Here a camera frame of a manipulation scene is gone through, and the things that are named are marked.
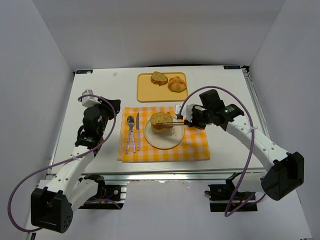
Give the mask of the bagel ring bread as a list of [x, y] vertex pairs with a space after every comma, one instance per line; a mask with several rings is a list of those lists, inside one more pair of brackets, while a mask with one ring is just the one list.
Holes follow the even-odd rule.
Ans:
[[156, 133], [163, 133], [169, 131], [172, 126], [165, 122], [157, 122], [155, 124], [151, 124], [151, 129]]

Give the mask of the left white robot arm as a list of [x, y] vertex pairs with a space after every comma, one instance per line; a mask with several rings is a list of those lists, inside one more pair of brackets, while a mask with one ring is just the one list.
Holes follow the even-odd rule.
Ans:
[[31, 224], [41, 229], [65, 233], [77, 209], [86, 201], [97, 201], [106, 194], [104, 177], [81, 175], [98, 154], [107, 123], [119, 113], [121, 101], [98, 98], [82, 104], [86, 109], [71, 161], [63, 164], [54, 178], [45, 187], [36, 188], [30, 197]]

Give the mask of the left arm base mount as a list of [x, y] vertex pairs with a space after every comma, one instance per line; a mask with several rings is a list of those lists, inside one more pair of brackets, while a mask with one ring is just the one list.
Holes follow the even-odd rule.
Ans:
[[101, 197], [91, 197], [80, 209], [84, 210], [121, 210], [124, 206], [127, 186], [106, 185]]

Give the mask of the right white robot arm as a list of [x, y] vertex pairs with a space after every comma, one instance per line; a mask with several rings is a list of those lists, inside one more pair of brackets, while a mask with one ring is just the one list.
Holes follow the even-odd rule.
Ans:
[[200, 105], [188, 105], [184, 101], [176, 106], [176, 116], [188, 127], [201, 130], [210, 124], [221, 127], [238, 139], [249, 150], [248, 156], [255, 156], [265, 170], [247, 173], [246, 163], [242, 172], [225, 181], [233, 195], [259, 192], [279, 201], [304, 183], [304, 158], [299, 152], [288, 152], [254, 127], [249, 111], [241, 102], [225, 105], [217, 87], [205, 86], [204, 90], [199, 95]]

